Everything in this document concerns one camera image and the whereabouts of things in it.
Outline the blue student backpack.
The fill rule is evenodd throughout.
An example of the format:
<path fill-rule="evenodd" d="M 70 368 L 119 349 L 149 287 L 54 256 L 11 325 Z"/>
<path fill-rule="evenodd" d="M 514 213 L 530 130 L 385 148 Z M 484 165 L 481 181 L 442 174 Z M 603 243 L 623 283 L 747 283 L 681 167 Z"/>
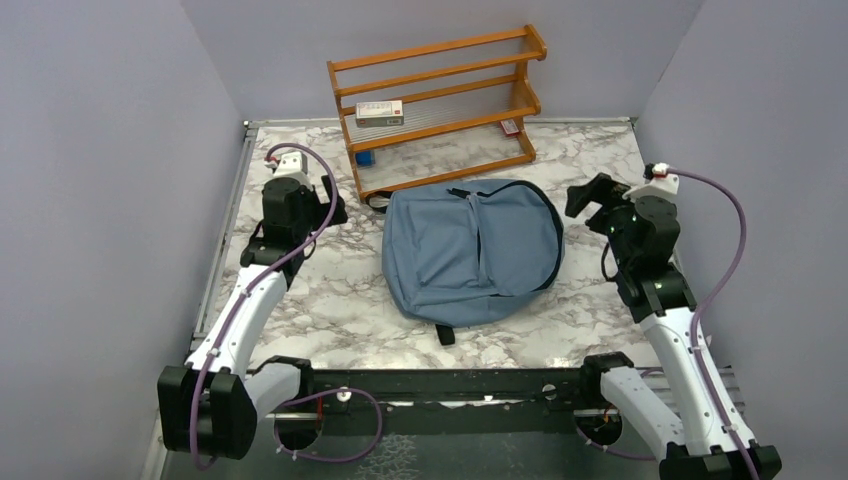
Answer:
<path fill-rule="evenodd" d="M 526 180 L 451 181 L 367 196 L 382 200 L 382 273 L 398 310 L 434 325 L 441 345 L 459 328 L 521 310 L 557 279 L 565 253 L 555 205 Z"/>

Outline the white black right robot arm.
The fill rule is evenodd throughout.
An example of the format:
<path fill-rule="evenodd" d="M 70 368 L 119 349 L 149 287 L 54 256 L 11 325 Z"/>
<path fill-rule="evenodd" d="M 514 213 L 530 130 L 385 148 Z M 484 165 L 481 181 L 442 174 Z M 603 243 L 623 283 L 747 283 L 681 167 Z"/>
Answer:
<path fill-rule="evenodd" d="M 619 297 L 648 339 L 670 388 L 668 406 L 622 353 L 589 356 L 577 380 L 587 405 L 613 405 L 650 448 L 663 479 L 773 479 L 777 449 L 760 443 L 721 378 L 700 326 L 704 304 L 672 262 L 680 235 L 679 178 L 630 187 L 599 174 L 567 190 L 565 214 L 598 210 L 587 227 L 606 237 Z"/>

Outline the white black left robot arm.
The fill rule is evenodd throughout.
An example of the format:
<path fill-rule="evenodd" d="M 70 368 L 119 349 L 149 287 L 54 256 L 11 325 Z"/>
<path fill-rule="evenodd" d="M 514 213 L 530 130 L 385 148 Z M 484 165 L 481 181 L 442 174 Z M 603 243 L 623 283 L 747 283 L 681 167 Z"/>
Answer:
<path fill-rule="evenodd" d="M 313 401 L 309 361 L 276 356 L 254 373 L 248 366 L 270 314 L 305 260 L 306 240 L 346 223 L 345 205 L 340 198 L 321 202 L 306 174 L 294 172 L 264 184 L 262 211 L 224 311 L 185 363 L 165 367 L 157 380 L 169 451 L 241 459 L 260 420 L 281 404 L 298 411 Z"/>

